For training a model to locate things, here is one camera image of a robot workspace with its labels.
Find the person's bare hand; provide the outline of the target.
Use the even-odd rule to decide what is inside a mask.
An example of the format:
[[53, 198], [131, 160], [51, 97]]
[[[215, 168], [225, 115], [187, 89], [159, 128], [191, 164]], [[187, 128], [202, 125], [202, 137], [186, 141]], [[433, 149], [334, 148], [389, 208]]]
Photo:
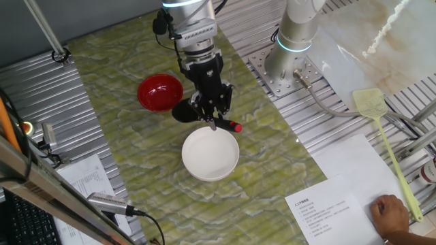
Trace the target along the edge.
[[409, 212], [395, 195], [378, 197], [370, 205], [370, 213], [376, 231], [384, 239], [409, 232]]

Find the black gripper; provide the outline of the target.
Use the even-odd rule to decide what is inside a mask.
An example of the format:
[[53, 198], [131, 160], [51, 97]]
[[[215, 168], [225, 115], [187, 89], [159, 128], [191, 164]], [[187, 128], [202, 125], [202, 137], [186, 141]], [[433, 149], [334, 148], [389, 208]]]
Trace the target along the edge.
[[228, 82], [222, 83], [221, 71], [223, 59], [218, 53], [212, 59], [200, 63], [181, 63], [181, 72], [195, 84], [197, 91], [189, 98], [188, 104], [197, 113], [199, 119], [208, 123], [211, 130], [216, 131], [214, 107], [224, 115], [230, 111], [234, 86]]

